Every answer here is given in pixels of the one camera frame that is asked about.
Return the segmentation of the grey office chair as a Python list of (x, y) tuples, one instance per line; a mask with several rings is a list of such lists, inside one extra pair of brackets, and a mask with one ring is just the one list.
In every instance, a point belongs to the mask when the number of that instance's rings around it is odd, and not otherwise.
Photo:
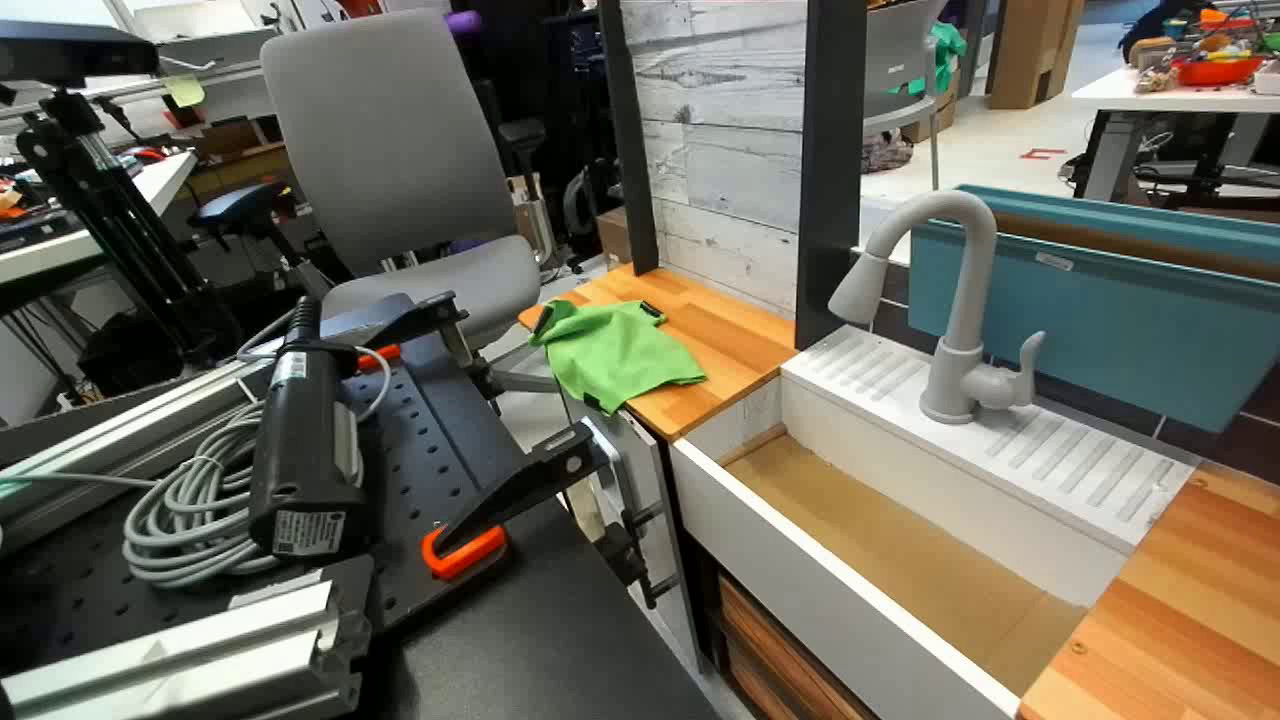
[(500, 149), (439, 10), (388, 10), (276, 35), (263, 88), (294, 178), (345, 263), (327, 321), (451, 295), (473, 348), (540, 295), (540, 263)]

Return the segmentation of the black clamp orange tip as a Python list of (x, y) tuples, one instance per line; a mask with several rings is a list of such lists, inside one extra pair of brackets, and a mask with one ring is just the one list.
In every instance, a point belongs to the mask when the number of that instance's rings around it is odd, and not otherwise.
[(567, 424), (540, 438), (525, 462), (467, 498), (451, 521), (420, 538), (423, 566), (451, 583), (507, 547), (507, 521), (597, 468), (597, 438), (584, 424)]

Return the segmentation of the white background table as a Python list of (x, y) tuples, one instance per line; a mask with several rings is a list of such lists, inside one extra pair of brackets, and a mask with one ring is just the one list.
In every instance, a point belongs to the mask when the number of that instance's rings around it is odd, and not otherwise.
[(1078, 101), (1093, 109), (1078, 177), (1084, 200), (1128, 192), (1140, 178), (1140, 143), (1157, 129), (1191, 136), (1191, 157), (1176, 168), (1176, 178), (1191, 196), (1210, 196), (1224, 178), (1251, 177), (1269, 124), (1280, 114), (1280, 101), (1249, 83), (1140, 93), (1134, 66), (1112, 66), (1078, 88)]

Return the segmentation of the red bowl with toys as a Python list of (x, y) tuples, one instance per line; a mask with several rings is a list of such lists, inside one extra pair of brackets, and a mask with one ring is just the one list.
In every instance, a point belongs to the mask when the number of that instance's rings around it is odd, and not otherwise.
[(1249, 83), (1262, 66), (1258, 18), (1249, 10), (1203, 9), (1176, 42), (1182, 88)]

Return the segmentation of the grey faucet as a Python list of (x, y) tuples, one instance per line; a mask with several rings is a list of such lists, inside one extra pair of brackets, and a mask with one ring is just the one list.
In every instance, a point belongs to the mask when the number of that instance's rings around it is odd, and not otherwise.
[(956, 269), (956, 292), (944, 336), (935, 341), (921, 413), (942, 424), (969, 424), (981, 407), (1023, 407), (1037, 397), (1037, 359), (1048, 342), (1034, 333), (1019, 342), (1019, 369), (996, 369), (986, 359), (986, 312), (996, 269), (996, 215), (973, 192), (928, 192), (904, 200), (897, 215), (877, 227), (846, 279), (830, 295), (830, 312), (850, 325), (873, 325), (888, 279), (888, 254), (924, 221), (944, 215), (965, 231), (965, 254)]

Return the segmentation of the white sink basin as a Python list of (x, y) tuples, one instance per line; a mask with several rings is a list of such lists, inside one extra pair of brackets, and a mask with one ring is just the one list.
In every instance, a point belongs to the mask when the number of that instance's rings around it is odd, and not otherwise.
[(928, 356), (841, 328), (676, 438), (687, 537), (884, 720), (1009, 720), (1198, 461), (1030, 405), (921, 413)]

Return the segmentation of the green towel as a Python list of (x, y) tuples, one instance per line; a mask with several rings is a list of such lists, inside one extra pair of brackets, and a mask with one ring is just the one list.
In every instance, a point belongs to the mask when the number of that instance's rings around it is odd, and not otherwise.
[(645, 300), (572, 303), (554, 300), (532, 341), (572, 399), (620, 413), (630, 399), (670, 383), (702, 383), (702, 359), (665, 333), (665, 314)]

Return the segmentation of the black vertical post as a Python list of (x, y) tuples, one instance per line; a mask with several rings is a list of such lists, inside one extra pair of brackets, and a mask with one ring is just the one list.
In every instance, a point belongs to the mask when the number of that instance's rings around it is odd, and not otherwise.
[(802, 348), (837, 328), (830, 295), (846, 279), (862, 241), (866, 26), (866, 0), (808, 0), (797, 253)]

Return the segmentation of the black tripod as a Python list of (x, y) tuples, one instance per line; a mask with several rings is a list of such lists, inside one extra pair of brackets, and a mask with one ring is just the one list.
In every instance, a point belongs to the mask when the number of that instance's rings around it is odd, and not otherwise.
[(242, 341), (236, 314), (212, 279), (189, 263), (128, 168), (103, 149), (99, 114), (81, 93), (58, 88), (45, 94), (25, 114), (16, 149), (91, 231), (118, 277), (183, 359), (205, 363), (232, 350)]

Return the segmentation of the teal panel behind sink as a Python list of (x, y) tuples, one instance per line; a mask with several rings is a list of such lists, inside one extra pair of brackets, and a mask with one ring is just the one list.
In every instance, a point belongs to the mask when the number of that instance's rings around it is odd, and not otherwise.
[(969, 183), (996, 215), (986, 356), (1224, 431), (1280, 359), (1280, 227)]

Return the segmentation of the aluminium extrusion rail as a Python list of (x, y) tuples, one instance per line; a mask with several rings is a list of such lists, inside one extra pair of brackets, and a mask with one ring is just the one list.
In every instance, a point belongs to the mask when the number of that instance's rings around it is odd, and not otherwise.
[(223, 611), (0, 681), (11, 720), (311, 720), (360, 703), (365, 606), (307, 573)]

